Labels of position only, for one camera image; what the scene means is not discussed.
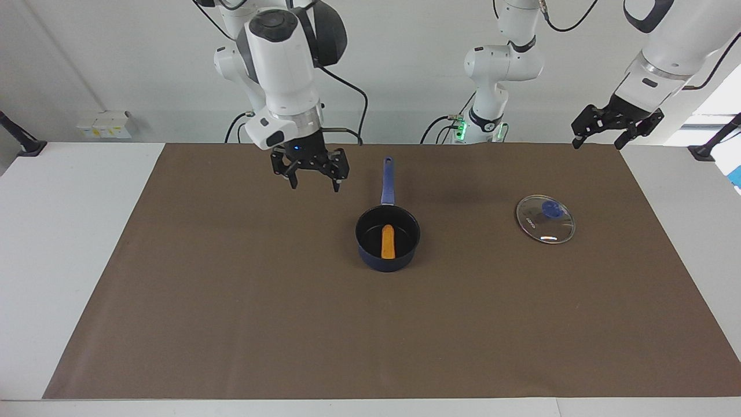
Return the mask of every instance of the white wall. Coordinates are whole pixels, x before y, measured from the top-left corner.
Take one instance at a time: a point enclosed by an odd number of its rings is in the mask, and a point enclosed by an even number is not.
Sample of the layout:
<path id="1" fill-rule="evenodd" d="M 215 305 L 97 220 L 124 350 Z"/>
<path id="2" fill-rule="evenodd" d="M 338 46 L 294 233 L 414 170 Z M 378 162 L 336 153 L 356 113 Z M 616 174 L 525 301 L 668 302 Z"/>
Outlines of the white wall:
<path id="1" fill-rule="evenodd" d="M 333 70 L 370 97 L 367 142 L 417 141 L 434 117 L 458 111 L 473 90 L 462 69 L 467 50 L 505 42 L 488 0 L 328 2 L 349 38 Z M 551 18 L 566 26 L 590 3 L 552 0 Z M 189 0 L 4 0 L 0 19 L 0 108 L 39 137 L 81 140 L 77 116 L 98 110 L 96 97 L 106 109 L 129 110 L 140 128 L 136 140 L 148 142 L 219 141 L 244 110 L 242 92 L 213 70 L 213 51 L 226 41 Z M 571 120 L 587 104 L 606 103 L 644 38 L 617 0 L 601 1 L 571 33 L 541 22 L 546 66 L 538 80 L 508 83 L 509 139 L 570 142 Z M 739 62 L 741 47 L 706 90 L 666 105 L 668 117 L 650 141 L 666 140 Z M 356 127 L 361 98 L 324 74 L 317 78 L 327 125 Z"/>
<path id="2" fill-rule="evenodd" d="M 16 154 L 21 150 L 18 143 L 4 129 L 0 129 L 0 175 L 16 158 Z"/>

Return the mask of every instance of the green light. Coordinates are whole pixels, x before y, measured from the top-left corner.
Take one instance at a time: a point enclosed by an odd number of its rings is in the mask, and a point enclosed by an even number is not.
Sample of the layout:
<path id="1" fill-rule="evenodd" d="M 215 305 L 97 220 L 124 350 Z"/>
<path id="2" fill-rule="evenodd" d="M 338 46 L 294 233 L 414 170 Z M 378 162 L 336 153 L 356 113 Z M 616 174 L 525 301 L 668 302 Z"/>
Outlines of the green light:
<path id="1" fill-rule="evenodd" d="M 461 121 L 461 124 L 458 126 L 458 132 L 456 133 L 456 139 L 463 142 L 463 139 L 465 138 L 465 130 L 468 127 L 468 124 L 466 122 Z"/>

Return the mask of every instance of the orange sausage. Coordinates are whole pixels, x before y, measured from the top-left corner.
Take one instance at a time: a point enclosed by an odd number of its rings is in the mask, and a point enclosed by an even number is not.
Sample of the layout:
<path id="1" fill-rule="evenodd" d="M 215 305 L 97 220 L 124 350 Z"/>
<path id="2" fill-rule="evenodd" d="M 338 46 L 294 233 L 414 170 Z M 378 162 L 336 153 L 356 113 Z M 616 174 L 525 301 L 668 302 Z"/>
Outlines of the orange sausage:
<path id="1" fill-rule="evenodd" d="M 381 259 L 396 259 L 396 249 L 393 247 L 393 226 L 387 224 L 381 231 Z"/>

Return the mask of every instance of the black clamp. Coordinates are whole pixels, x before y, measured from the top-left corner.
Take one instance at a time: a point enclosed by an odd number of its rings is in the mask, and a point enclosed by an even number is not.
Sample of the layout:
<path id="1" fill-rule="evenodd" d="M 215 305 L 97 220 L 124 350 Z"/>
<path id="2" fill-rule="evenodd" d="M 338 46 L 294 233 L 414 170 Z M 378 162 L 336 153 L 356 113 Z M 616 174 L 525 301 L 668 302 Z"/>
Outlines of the black clamp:
<path id="1" fill-rule="evenodd" d="M 482 117 L 479 117 L 476 115 L 476 113 L 473 112 L 473 107 L 468 111 L 468 116 L 471 118 L 471 121 L 481 128 L 482 132 L 491 133 L 496 129 L 499 122 L 502 121 L 502 118 L 504 115 L 501 115 L 497 117 L 496 119 L 488 120 L 483 119 Z"/>
<path id="2" fill-rule="evenodd" d="M 293 189 L 299 184 L 296 177 L 299 169 L 319 171 L 329 177 L 334 192 L 339 191 L 340 184 L 350 173 L 345 150 L 339 148 L 332 152 L 327 151 L 321 131 L 276 146 L 270 153 L 270 161 L 273 164 L 273 173 L 288 179 Z"/>
<path id="3" fill-rule="evenodd" d="M 5 113 L 0 111 L 0 125 L 5 128 L 21 145 L 19 157 L 35 157 L 41 153 L 41 150 L 47 145 L 45 140 L 38 140 L 32 134 L 26 132 L 21 126 L 10 120 Z"/>
<path id="4" fill-rule="evenodd" d="M 625 129 L 615 140 L 615 148 L 622 149 L 628 142 L 638 136 L 646 137 L 651 134 L 662 119 L 664 119 L 664 113 L 661 112 L 660 108 L 646 118 L 636 120 L 614 110 L 610 105 L 605 108 L 588 105 L 571 123 L 571 130 L 576 136 L 571 144 L 574 149 L 579 149 L 584 141 L 593 134 L 611 129 Z"/>

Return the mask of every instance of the blue saucepan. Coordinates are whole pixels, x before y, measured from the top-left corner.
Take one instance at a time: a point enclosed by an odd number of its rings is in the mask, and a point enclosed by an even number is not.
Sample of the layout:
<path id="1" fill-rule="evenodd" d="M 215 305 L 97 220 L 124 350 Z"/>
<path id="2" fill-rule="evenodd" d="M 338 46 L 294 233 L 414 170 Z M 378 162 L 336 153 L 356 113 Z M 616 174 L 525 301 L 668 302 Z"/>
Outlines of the blue saucepan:
<path id="1" fill-rule="evenodd" d="M 398 271 L 407 266 L 419 243 L 419 223 L 414 216 L 403 208 L 396 206 L 393 185 L 393 159 L 383 160 L 383 192 L 381 205 L 366 211 L 355 225 L 355 238 L 358 241 L 358 252 L 363 261 L 371 268 L 381 272 Z M 382 231 L 384 226 L 393 226 L 393 242 L 396 257 L 381 257 Z"/>

